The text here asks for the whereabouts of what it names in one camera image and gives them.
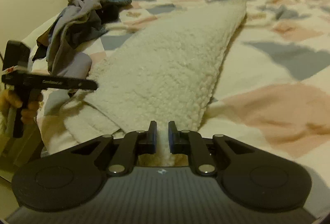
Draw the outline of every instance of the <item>finger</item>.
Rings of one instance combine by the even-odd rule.
[[[23,102],[20,100],[19,96],[12,90],[5,90],[4,97],[10,105],[16,108],[20,108],[23,105]]]
[[[22,109],[21,115],[23,118],[33,118],[37,116],[37,112],[35,110]]]
[[[21,118],[22,123],[24,124],[33,124],[34,123],[34,119],[33,118],[26,118],[26,117],[22,117]]]
[[[39,102],[38,101],[32,101],[27,105],[27,108],[29,110],[38,110],[39,109]]]
[[[40,93],[39,96],[38,96],[38,98],[37,98],[37,100],[39,102],[43,101],[44,100],[44,96]]]

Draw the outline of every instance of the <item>human hand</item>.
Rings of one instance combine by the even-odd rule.
[[[39,109],[39,101],[42,101],[42,94],[38,96],[37,101],[32,101],[28,104],[27,109],[22,109],[21,121],[24,124],[32,124],[34,122],[33,118],[37,116],[37,111]],[[4,116],[8,116],[10,106],[15,108],[22,107],[22,101],[20,100],[19,96],[15,94],[12,90],[3,90],[0,92],[0,112]]]

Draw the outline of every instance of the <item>white fleece blanket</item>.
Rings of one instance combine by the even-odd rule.
[[[160,19],[136,33],[91,71],[98,90],[79,91],[62,108],[66,128],[84,142],[119,129],[147,130],[155,120],[157,154],[143,162],[174,165],[168,122],[174,120],[179,130],[198,130],[224,52],[245,13],[244,0],[220,2]]]

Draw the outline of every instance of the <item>bed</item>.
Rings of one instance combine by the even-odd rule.
[[[108,33],[79,50],[95,65],[157,19],[222,1],[132,0],[118,22],[107,24]],[[320,216],[330,209],[330,0],[246,1],[245,22],[199,132],[222,133],[305,166],[313,180],[305,207]],[[32,71],[47,73],[46,60],[36,60]],[[37,116],[50,154],[83,142],[65,128],[59,109],[67,99],[57,93],[44,91]]]

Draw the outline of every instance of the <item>gray ribbed surface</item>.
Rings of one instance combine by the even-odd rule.
[[[21,207],[9,224],[311,224],[314,218],[298,209],[279,214],[248,210],[227,198],[212,178],[195,176],[188,167],[135,168],[107,181],[88,203],[57,213]]]

